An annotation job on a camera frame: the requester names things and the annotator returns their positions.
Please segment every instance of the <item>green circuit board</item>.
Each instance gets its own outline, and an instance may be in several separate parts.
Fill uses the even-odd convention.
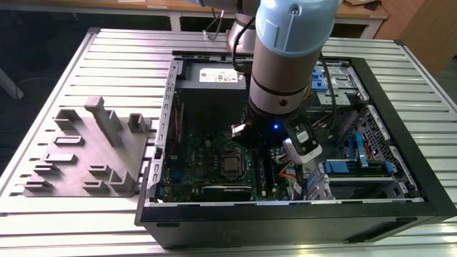
[[[247,186],[251,188],[251,201],[283,200],[286,196],[286,181],[278,179],[274,190],[266,195],[257,192],[254,157],[250,150],[238,145],[229,133],[210,135],[188,134],[185,146],[178,154],[172,156],[165,175],[164,200],[166,202],[192,202],[192,194],[202,186]],[[241,174],[235,178],[221,175],[223,157],[239,158]]]

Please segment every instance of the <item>open computer tower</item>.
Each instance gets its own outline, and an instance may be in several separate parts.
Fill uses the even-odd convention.
[[[301,166],[281,145],[231,140],[230,124],[247,112],[251,55],[237,61],[243,74],[229,53],[173,52],[136,213],[162,247],[370,242],[457,214],[363,59],[325,59],[330,83],[317,63],[303,111],[322,153]]]

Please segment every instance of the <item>wall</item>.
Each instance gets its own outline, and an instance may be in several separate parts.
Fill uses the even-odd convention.
[[[381,0],[390,18],[382,23],[374,38],[398,39],[423,2],[425,0]]]
[[[437,75],[457,55],[457,0],[426,0],[399,39]]]

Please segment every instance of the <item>wooden desk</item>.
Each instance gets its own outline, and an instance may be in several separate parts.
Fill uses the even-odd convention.
[[[180,17],[212,17],[212,9],[186,2],[186,0],[146,0],[145,2],[118,3],[117,0],[2,0],[0,10],[138,14],[169,16],[172,30],[181,31]],[[379,6],[375,11],[347,3],[339,5],[335,15],[337,24],[358,24],[366,28],[361,35],[371,39],[389,13]]]
[[[391,18],[377,39],[401,39],[431,75],[457,55],[455,0],[382,0]]]

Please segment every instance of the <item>motherboard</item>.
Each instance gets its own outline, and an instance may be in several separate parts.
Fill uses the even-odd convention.
[[[165,202],[289,198],[286,178],[275,179],[286,164],[279,160],[282,148],[245,149],[227,132],[189,133],[184,138],[178,154],[170,156],[164,177]]]

